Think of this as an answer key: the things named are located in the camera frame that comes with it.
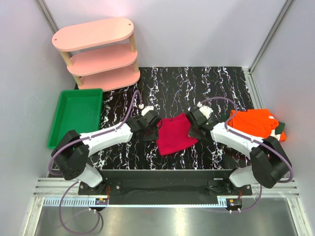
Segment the red t-shirt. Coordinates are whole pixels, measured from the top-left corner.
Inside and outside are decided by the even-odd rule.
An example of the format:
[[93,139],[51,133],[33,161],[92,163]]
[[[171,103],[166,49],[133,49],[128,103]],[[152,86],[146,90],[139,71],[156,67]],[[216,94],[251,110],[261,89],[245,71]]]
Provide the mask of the red t-shirt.
[[189,136],[191,123],[184,113],[173,118],[163,118],[160,123],[157,140],[160,155],[185,150],[198,142],[196,138]]

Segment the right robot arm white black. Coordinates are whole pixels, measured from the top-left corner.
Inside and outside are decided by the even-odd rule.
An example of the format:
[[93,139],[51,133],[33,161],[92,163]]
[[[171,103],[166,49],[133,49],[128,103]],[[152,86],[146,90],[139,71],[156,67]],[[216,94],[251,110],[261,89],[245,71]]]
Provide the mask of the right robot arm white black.
[[189,135],[198,140],[214,141],[226,145],[246,156],[251,165],[235,169],[223,183],[224,191],[234,195],[241,187],[249,184],[260,184],[272,188],[282,182],[286,174],[287,181],[292,180],[292,164],[280,142],[272,136],[259,138],[251,136],[225,122],[210,118],[211,112],[198,108],[186,113],[191,126]]

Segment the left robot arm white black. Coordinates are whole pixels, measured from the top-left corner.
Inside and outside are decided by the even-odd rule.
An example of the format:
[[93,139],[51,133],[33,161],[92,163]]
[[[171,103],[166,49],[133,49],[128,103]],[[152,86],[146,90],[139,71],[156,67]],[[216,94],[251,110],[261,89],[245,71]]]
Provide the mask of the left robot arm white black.
[[88,164],[88,158],[100,150],[131,140],[156,140],[160,127],[158,113],[147,110],[137,117],[95,132],[79,134],[70,130],[55,147],[52,159],[64,180],[83,182],[93,193],[100,195],[106,190],[106,182],[100,171]]

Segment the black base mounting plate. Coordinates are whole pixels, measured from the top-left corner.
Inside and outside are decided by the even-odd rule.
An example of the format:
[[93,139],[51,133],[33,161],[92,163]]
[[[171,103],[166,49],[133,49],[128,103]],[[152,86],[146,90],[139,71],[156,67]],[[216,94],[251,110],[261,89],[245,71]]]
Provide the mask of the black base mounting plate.
[[95,188],[79,185],[79,195],[109,194],[111,206],[219,205],[220,196],[252,195],[249,184],[232,186],[232,170],[102,170],[103,181]]

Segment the orange t-shirt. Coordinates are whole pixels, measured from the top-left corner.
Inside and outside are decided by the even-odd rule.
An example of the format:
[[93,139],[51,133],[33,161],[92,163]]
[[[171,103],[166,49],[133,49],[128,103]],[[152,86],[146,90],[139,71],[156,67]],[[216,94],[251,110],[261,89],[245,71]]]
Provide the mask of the orange t-shirt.
[[286,140],[286,134],[275,135],[275,128],[279,121],[275,119],[268,109],[249,109],[247,111],[232,110],[231,120],[228,126],[256,137],[267,139],[269,136],[276,138],[280,142]]

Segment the green plastic tray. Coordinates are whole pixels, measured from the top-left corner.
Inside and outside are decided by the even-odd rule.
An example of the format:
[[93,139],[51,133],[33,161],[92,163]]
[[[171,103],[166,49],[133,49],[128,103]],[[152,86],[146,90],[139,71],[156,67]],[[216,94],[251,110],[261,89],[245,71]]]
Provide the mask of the green plastic tray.
[[54,149],[70,130],[79,134],[97,131],[102,101],[103,90],[100,88],[62,91],[47,148]]

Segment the pink three-tier shelf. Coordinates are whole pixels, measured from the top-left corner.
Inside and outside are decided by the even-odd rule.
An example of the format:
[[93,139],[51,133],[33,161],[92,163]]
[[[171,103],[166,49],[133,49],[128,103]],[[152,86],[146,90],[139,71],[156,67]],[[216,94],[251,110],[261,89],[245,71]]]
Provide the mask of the pink three-tier shelf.
[[140,79],[130,19],[113,17],[68,26],[53,35],[52,43],[79,89],[111,91]]

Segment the dark green t-shirt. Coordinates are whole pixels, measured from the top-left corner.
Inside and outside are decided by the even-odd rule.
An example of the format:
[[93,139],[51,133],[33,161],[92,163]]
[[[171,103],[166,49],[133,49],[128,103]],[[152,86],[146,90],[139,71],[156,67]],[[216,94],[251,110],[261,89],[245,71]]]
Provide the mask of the dark green t-shirt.
[[275,128],[275,135],[281,135],[284,131],[285,123],[279,121],[279,125]]

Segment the aluminium frame rail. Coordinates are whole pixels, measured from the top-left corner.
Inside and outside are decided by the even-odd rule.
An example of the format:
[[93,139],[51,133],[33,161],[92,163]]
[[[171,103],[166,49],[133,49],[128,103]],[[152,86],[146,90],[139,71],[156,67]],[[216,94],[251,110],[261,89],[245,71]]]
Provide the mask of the aluminium frame rail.
[[[253,75],[251,74],[248,68],[242,68],[247,86],[249,88],[249,93],[252,99],[252,103],[254,108],[261,109],[264,108],[262,103],[258,87],[254,80]],[[292,180],[289,183],[277,183],[273,188],[265,188],[262,187],[262,197],[264,198],[276,198],[276,197],[284,197],[284,198],[293,198],[299,197],[298,189],[296,187],[295,181]]]

